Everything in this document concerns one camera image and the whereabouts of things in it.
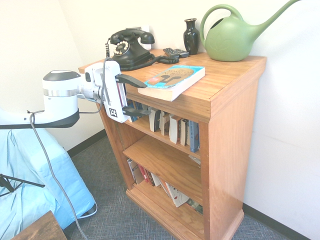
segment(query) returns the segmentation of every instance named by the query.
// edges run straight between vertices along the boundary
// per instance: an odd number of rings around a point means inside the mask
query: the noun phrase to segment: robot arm
[[[125,84],[137,88],[146,85],[139,80],[122,74],[116,61],[98,62],[85,69],[85,75],[68,70],[49,72],[42,80],[44,111],[36,114],[36,128],[69,128],[80,118],[78,98],[103,103],[107,115],[123,123],[129,116],[148,115],[149,111],[128,109]],[[28,113],[9,113],[0,108],[0,129],[31,128]]]

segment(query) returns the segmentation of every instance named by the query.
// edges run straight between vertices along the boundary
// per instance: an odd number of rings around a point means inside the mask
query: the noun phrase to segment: wooden shelf
[[[186,153],[146,135],[124,150],[123,154],[200,205],[203,204],[201,169]]]
[[[186,203],[176,207],[161,187],[145,181],[127,190],[128,197],[181,240],[203,240],[204,217]]]
[[[134,122],[130,122],[129,120],[127,120],[125,122],[125,124],[145,133],[145,134],[148,134],[149,136],[155,138],[155,139],[158,139],[160,140],[161,142],[165,143],[165,144],[168,144],[186,154],[189,154],[189,155],[192,155],[198,159],[201,159],[200,157],[200,150],[198,150],[197,152],[191,152],[190,151],[190,146],[186,145],[186,146],[183,146],[181,145],[180,143],[178,144],[175,144],[174,142],[170,141],[170,138],[168,135],[165,135],[163,136],[161,134],[161,131],[158,130],[156,132],[153,132],[150,130],[150,124],[149,124],[149,117],[148,116],[144,116],[144,117],[141,117],[139,118],[137,121],[134,121]]]

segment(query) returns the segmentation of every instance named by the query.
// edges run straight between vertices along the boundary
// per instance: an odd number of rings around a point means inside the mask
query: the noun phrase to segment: black rotary telephone
[[[111,44],[116,45],[112,59],[120,65],[121,71],[132,71],[144,68],[151,66],[155,62],[163,64],[176,64],[179,62],[178,58],[168,56],[155,57],[139,44],[138,38],[140,38],[142,44],[155,43],[155,38],[150,32],[137,29],[125,29],[112,34],[105,44],[107,57],[110,57],[109,41]]]

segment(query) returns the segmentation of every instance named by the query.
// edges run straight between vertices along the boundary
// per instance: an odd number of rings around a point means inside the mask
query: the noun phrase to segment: rotary dial
[[[130,44],[127,41],[121,41],[116,45],[113,53],[114,55],[121,56],[125,54],[129,50],[129,48]]]

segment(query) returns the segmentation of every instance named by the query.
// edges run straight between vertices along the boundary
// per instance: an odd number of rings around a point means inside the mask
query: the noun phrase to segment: blue sheet
[[[95,200],[63,147],[45,129],[37,131],[53,172],[80,217],[94,206]],[[49,210],[62,229],[75,221],[32,129],[0,130],[0,174],[45,185],[41,188],[23,183],[15,192],[0,197],[0,240],[10,240]],[[13,187],[19,184],[14,180],[10,183]],[[6,192],[0,187],[0,195]]]

